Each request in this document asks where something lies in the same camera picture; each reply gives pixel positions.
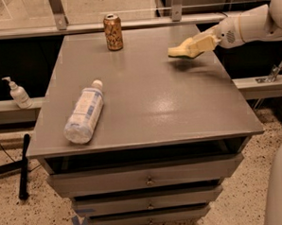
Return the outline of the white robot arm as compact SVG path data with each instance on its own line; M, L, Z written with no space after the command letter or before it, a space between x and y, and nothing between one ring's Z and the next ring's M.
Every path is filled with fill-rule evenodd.
M216 46L231 48L256 40L277 39L282 39L282 0L271 0L269 5L228 17L194 36L188 48L200 55ZM282 145L273 160L264 225L282 225Z

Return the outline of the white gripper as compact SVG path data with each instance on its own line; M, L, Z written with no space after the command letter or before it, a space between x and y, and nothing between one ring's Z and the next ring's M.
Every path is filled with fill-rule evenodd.
M213 51L219 45L223 48L234 48L243 45L240 34L239 18L227 17L216 26L211 26L195 36L188 45L191 57L198 57L202 52Z

